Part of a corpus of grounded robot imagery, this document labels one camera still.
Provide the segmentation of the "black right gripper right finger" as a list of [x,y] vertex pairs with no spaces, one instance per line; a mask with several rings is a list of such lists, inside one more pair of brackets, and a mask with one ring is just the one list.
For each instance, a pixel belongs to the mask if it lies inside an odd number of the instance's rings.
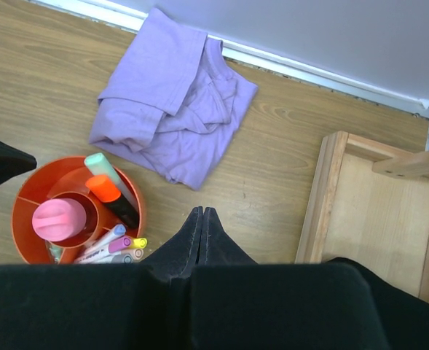
[[354,260],[227,265],[215,209],[190,278],[193,349],[429,349],[429,303]]

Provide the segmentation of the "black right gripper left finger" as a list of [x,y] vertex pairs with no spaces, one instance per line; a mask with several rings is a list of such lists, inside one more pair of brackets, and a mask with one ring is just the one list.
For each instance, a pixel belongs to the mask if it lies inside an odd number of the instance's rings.
[[0,349],[189,349],[202,217],[140,263],[0,265]]

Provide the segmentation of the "grey silver marker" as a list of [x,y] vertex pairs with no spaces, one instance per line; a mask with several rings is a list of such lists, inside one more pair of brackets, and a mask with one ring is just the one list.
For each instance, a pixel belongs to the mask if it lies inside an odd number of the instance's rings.
[[132,263],[133,257],[130,254],[118,254],[118,255],[109,255],[99,259],[93,264],[108,264],[108,263]]

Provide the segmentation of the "peach capped white marker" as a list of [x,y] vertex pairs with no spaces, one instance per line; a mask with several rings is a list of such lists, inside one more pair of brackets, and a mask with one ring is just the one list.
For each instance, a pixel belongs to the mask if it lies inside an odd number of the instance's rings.
[[121,251],[122,254],[129,254],[134,261],[139,261],[143,258],[144,251],[141,248],[137,249],[124,249]]

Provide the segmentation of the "pink capped white marker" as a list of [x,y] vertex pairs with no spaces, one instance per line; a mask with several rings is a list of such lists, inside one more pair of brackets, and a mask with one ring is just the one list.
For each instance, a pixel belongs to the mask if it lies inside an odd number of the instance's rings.
[[112,255],[115,252],[119,252],[123,249],[128,248],[133,242],[132,238],[127,236],[123,236],[118,238],[111,243],[97,248],[95,251],[91,253],[87,253],[75,259],[74,263],[85,264],[85,263],[95,263],[104,257]]

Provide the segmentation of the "pink capped clear pencil tube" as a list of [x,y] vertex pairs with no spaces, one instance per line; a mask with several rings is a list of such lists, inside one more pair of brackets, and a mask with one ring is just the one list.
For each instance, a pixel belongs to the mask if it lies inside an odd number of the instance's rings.
[[83,231],[87,221],[84,206],[71,198],[55,198],[40,204],[33,213],[34,232],[47,241],[59,242]]

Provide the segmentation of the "mint green highlighter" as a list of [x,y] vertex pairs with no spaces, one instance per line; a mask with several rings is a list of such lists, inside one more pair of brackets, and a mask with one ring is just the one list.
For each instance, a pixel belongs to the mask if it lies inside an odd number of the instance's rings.
[[123,182],[120,175],[116,172],[113,165],[110,164],[106,156],[99,152],[88,155],[84,159],[84,165],[93,175],[107,175],[108,178],[119,188],[124,197],[132,204],[135,210],[138,210],[138,202],[130,188]]

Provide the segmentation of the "orange black highlighter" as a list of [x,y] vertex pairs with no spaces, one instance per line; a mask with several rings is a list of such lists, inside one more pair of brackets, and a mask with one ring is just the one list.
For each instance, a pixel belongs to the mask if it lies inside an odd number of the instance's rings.
[[85,186],[95,197],[125,225],[136,229],[140,223],[138,210],[122,194],[120,189],[105,174],[90,177]]

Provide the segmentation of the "yellow capped white marker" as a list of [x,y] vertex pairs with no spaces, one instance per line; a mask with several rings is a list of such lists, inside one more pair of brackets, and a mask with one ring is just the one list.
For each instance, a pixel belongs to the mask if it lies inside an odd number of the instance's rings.
[[132,238],[130,241],[130,249],[144,249],[148,244],[146,238]]

